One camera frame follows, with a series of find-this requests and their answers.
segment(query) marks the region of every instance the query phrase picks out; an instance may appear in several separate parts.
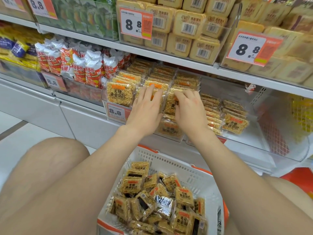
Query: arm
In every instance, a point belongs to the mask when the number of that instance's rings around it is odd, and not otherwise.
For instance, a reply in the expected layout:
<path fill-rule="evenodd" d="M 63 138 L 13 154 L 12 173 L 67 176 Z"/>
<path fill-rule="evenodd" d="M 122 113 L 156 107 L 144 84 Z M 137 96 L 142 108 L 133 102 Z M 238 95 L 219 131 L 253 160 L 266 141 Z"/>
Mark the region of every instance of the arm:
<path fill-rule="evenodd" d="M 194 143 L 225 200 L 241 235 L 312 234 L 313 221 L 270 186 L 208 129 L 197 91 L 176 92 L 178 125 Z"/>
<path fill-rule="evenodd" d="M 0 224 L 0 234 L 85 235 L 95 223 L 128 156 L 159 125 L 162 91 L 151 101 L 153 88 L 142 88 L 126 125 L 90 157 Z"/>

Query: shopping basket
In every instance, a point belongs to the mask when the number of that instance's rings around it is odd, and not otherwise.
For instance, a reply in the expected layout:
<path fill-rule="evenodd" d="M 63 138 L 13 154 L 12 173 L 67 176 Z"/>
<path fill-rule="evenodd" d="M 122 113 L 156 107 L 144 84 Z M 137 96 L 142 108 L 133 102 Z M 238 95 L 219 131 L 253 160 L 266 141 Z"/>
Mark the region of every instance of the shopping basket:
<path fill-rule="evenodd" d="M 205 199 L 205 217 L 209 222 L 208 234 L 218 235 L 224 233 L 224 227 L 228 218 L 228 210 L 217 188 L 211 172 L 194 165 L 187 164 L 176 158 L 170 157 L 146 146 L 138 145 L 123 165 L 117 176 L 114 186 L 110 191 L 104 207 L 98 216 L 98 225 L 109 230 L 113 234 L 129 234 L 130 229 L 120 223 L 115 215 L 107 212 L 113 193 L 117 190 L 125 176 L 131 162 L 150 162 L 150 174 L 162 171 L 166 174 L 176 173 L 181 184 L 188 187 L 196 197 Z"/>

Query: leg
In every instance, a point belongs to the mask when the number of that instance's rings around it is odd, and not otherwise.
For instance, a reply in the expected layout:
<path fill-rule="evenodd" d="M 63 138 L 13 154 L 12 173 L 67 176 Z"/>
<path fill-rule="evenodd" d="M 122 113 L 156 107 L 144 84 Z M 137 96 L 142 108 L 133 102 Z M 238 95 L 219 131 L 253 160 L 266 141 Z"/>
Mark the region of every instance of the leg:
<path fill-rule="evenodd" d="M 31 147 L 2 188 L 0 223 L 88 156 L 88 149 L 70 138 L 48 138 Z"/>
<path fill-rule="evenodd" d="M 313 201 L 302 189 L 281 178 L 264 175 L 263 179 L 313 219 Z M 240 235 L 236 224 L 231 217 L 227 222 L 224 234 Z"/>

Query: floor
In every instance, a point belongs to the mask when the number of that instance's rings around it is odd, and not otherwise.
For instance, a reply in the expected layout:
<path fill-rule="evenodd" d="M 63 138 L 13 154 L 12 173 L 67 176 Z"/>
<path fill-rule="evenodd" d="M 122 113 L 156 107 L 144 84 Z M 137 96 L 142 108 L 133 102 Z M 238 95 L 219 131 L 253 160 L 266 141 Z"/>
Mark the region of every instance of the floor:
<path fill-rule="evenodd" d="M 0 191 L 25 152 L 36 143 L 60 135 L 0 111 Z M 96 149 L 86 146 L 90 153 Z"/>

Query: hand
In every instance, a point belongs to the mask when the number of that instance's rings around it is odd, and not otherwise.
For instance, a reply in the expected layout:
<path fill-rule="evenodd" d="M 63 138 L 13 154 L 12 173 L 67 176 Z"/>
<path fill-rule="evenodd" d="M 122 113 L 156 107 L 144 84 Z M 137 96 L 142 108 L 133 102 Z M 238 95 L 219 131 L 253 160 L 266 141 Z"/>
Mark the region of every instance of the hand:
<path fill-rule="evenodd" d="M 126 122 L 126 127 L 134 130 L 141 138 L 153 134 L 163 116 L 159 114 L 163 90 L 156 92 L 151 100 L 153 89 L 154 85 L 151 85 L 140 90 Z"/>
<path fill-rule="evenodd" d="M 202 132 L 208 131 L 208 120 L 203 103 L 197 91 L 175 91 L 179 105 L 175 106 L 175 120 L 178 126 L 193 141 Z"/>

